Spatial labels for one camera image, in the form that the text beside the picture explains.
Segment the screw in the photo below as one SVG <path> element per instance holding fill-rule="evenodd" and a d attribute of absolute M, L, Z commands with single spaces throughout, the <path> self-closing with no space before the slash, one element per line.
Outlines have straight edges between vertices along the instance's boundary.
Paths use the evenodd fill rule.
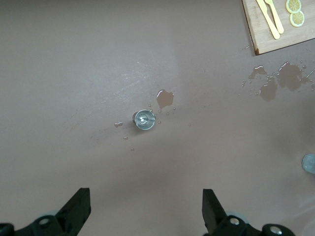
<path fill-rule="evenodd" d="M 231 224 L 233 224 L 233 225 L 239 225 L 239 224 L 240 224 L 240 221 L 239 221 L 238 219 L 236 219 L 236 218 L 231 218 L 231 219 L 230 219 L 230 222 L 231 222 Z"/>
<path fill-rule="evenodd" d="M 277 226 L 271 226 L 270 231 L 276 235 L 282 235 L 281 229 L 279 229 Z"/>
<path fill-rule="evenodd" d="M 48 218 L 44 218 L 44 219 L 41 219 L 40 221 L 39 221 L 39 225 L 41 225 L 41 226 L 45 226 L 45 225 L 47 225 L 49 223 L 49 219 Z"/>

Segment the liquid puddle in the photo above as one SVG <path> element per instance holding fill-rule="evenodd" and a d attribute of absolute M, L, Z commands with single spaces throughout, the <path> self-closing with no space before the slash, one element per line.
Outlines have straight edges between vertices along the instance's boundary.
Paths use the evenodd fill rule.
<path fill-rule="evenodd" d="M 255 67 L 252 70 L 252 74 L 249 76 L 249 79 L 253 80 L 257 75 L 267 75 L 265 67 L 263 67 L 262 65 Z"/>
<path fill-rule="evenodd" d="M 122 122 L 118 122 L 118 123 L 115 123 L 114 124 L 114 126 L 116 127 L 116 128 L 118 128 L 119 126 L 122 126 L 124 123 L 122 123 Z"/>
<path fill-rule="evenodd" d="M 277 86 L 278 85 L 275 82 L 275 78 L 273 76 L 270 76 L 267 80 L 267 84 L 263 85 L 260 88 L 259 95 L 265 101 L 270 102 L 276 97 Z"/>
<path fill-rule="evenodd" d="M 160 90 L 157 94 L 157 103 L 160 109 L 172 105 L 173 99 L 174 94 L 172 92 L 166 92 L 164 89 Z"/>
<path fill-rule="evenodd" d="M 315 69 L 308 74 L 308 76 L 303 77 L 302 73 L 303 70 L 300 69 L 297 65 L 292 65 L 290 62 L 286 62 L 283 65 L 280 66 L 280 69 L 278 70 L 278 73 L 273 73 L 272 75 L 268 74 L 265 68 L 260 65 L 258 67 L 255 67 L 252 71 L 252 74 L 249 76 L 250 84 L 254 78 L 257 78 L 257 74 L 265 76 L 267 78 L 267 83 L 264 84 L 260 90 L 259 93 L 256 92 L 256 96 L 260 96 L 265 101 L 269 102 L 276 98 L 276 91 L 278 89 L 278 86 L 280 86 L 284 90 L 290 90 L 290 91 L 296 91 L 298 89 L 298 92 L 300 92 L 300 87 L 302 84 L 312 82 L 312 80 L 309 80 L 308 77 L 315 71 Z M 311 86 L 312 91 L 315 89 L 315 85 Z"/>
<path fill-rule="evenodd" d="M 281 88 L 287 87 L 290 91 L 297 90 L 301 84 L 309 81 L 306 77 L 302 77 L 300 68 L 297 65 L 292 65 L 290 62 L 283 64 L 276 76 L 279 86 Z"/>

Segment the water spill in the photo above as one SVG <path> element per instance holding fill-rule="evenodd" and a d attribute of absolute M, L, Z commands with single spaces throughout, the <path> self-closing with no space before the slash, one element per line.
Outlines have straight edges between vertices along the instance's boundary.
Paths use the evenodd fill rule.
<path fill-rule="evenodd" d="M 255 67 L 252 70 L 251 75 L 249 76 L 250 80 L 253 80 L 257 75 L 266 75 L 267 71 L 265 70 L 265 67 L 263 67 L 262 65 Z"/>
<path fill-rule="evenodd" d="M 260 88 L 259 95 L 265 101 L 270 102 L 271 100 L 275 99 L 276 91 L 277 91 L 277 84 L 275 82 L 275 78 L 271 76 L 268 78 L 267 84 L 263 85 Z"/>
<path fill-rule="evenodd" d="M 173 99 L 174 94 L 172 92 L 166 92 L 164 89 L 160 90 L 157 94 L 157 103 L 160 109 L 172 105 Z"/>
<path fill-rule="evenodd" d="M 118 122 L 118 123 L 115 123 L 114 124 L 114 126 L 116 127 L 116 128 L 118 128 L 119 126 L 122 126 L 124 123 L 122 123 L 122 122 Z"/>
<path fill-rule="evenodd" d="M 276 76 L 279 86 L 281 88 L 287 87 L 290 91 L 297 90 L 301 84 L 309 81 L 306 77 L 302 77 L 300 68 L 297 65 L 292 65 L 290 62 L 283 64 Z"/>

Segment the wooden cutting board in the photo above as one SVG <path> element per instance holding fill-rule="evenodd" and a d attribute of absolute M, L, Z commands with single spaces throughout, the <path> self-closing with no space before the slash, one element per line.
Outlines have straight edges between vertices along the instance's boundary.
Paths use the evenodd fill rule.
<path fill-rule="evenodd" d="M 256 55 L 315 38 L 315 0 L 300 0 L 301 11 L 305 16 L 304 24 L 301 27 L 291 25 L 290 13 L 285 7 L 286 0 L 273 0 L 284 28 L 284 33 L 280 34 L 280 38 L 277 40 L 273 38 L 256 0 L 242 1 Z M 267 5 L 267 9 L 268 15 L 275 23 L 269 5 Z"/>

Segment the metal cup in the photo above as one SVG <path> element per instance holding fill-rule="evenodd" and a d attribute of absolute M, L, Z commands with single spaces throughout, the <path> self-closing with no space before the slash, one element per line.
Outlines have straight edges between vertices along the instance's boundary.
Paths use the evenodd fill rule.
<path fill-rule="evenodd" d="M 306 172 L 315 174 L 315 153 L 305 155 L 302 161 L 302 166 Z"/>
<path fill-rule="evenodd" d="M 156 116 L 148 110 L 141 110 L 133 114 L 132 121 L 139 129 L 148 130 L 153 127 L 156 121 Z"/>

